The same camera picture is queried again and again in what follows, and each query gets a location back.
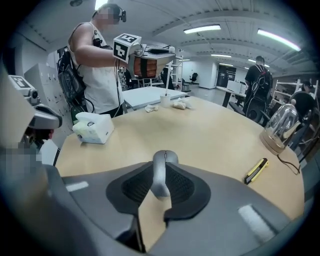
tissue pack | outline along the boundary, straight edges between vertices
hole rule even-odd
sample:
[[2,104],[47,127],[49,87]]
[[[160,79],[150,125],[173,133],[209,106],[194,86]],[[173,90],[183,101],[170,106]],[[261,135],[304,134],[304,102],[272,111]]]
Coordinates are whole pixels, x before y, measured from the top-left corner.
[[75,117],[79,122],[72,130],[81,142],[104,144],[115,129],[109,114],[81,112]]

gray floor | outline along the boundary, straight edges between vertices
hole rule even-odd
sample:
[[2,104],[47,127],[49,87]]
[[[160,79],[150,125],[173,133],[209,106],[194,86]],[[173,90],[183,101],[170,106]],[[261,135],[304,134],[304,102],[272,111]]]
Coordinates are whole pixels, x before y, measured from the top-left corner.
[[[221,91],[219,89],[205,89],[199,87],[199,85],[190,84],[189,85],[190,92],[188,92],[189,96],[195,96],[200,99],[216,103],[218,105],[223,104],[226,93],[224,91]],[[230,102],[236,102],[236,98],[234,96],[230,97]]]

table leg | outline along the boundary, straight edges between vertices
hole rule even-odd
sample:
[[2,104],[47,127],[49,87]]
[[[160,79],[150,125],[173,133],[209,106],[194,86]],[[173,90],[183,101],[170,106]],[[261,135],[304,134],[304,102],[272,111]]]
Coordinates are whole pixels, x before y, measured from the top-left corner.
[[231,96],[230,92],[226,92],[225,93],[224,100],[223,100],[223,103],[222,103],[223,107],[226,108],[228,106],[228,103],[229,103],[229,100],[230,100],[230,96]]
[[126,102],[125,102],[125,101],[122,103],[122,108],[123,108],[123,112],[124,112],[125,114],[127,114],[127,113],[128,113],[128,109],[127,109],[127,105],[126,105]]

paper cup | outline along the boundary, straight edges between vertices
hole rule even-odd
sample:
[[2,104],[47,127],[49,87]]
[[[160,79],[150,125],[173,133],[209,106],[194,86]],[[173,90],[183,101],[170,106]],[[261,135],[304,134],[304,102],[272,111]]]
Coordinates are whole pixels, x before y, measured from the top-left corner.
[[160,95],[160,105],[164,108],[170,107],[170,100],[171,100],[171,95],[170,94],[163,94]]

white stick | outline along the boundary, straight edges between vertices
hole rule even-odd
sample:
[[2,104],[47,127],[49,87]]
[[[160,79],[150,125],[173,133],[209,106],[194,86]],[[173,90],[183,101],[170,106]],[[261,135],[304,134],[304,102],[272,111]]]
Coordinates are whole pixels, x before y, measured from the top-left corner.
[[169,78],[170,78],[170,72],[171,72],[171,64],[172,64],[172,61],[169,63],[169,66],[168,66],[168,75],[166,76],[165,96],[167,96],[167,94],[168,94],[168,86],[169,86]]

